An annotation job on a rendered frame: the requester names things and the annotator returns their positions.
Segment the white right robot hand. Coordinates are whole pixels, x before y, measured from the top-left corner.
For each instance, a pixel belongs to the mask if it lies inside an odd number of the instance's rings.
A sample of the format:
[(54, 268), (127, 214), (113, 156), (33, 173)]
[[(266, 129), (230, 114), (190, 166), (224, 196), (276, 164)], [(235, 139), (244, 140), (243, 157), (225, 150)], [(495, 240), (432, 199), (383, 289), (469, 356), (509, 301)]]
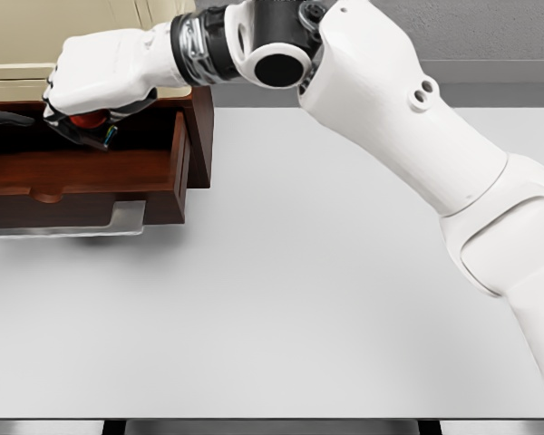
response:
[(172, 66), (166, 24), (149, 31), (121, 29), (71, 37), (48, 78), (44, 120), (82, 145), (70, 116), (107, 110), (114, 124), (154, 102), (155, 88), (170, 84)]

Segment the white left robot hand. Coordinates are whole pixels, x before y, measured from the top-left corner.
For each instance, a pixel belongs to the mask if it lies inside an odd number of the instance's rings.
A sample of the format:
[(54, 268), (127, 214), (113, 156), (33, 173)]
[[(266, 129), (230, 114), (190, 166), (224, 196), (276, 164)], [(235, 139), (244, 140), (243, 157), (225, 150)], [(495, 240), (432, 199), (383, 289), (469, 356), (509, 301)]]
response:
[(0, 111), (0, 125), (13, 125), (17, 127), (30, 127), (35, 120), (9, 111)]

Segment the black switch with red button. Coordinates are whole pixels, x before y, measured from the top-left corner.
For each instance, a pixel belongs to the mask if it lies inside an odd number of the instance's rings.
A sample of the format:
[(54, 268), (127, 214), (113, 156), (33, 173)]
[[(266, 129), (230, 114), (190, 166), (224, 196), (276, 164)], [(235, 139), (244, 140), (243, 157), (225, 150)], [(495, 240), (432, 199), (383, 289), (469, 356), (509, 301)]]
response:
[(107, 110), (73, 115), (69, 121), (78, 133), (79, 143), (97, 150), (107, 151), (118, 131)]

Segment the brown wooden drawer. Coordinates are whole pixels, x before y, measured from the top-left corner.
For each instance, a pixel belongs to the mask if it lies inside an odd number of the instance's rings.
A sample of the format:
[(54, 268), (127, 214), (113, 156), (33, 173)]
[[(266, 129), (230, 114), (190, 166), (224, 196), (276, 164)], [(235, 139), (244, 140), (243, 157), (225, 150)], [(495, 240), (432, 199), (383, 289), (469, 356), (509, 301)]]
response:
[(173, 107), (126, 119), (107, 151), (41, 122), (0, 125), (0, 229), (104, 226), (120, 201), (144, 202), (146, 225), (182, 224), (189, 155), (185, 118)]

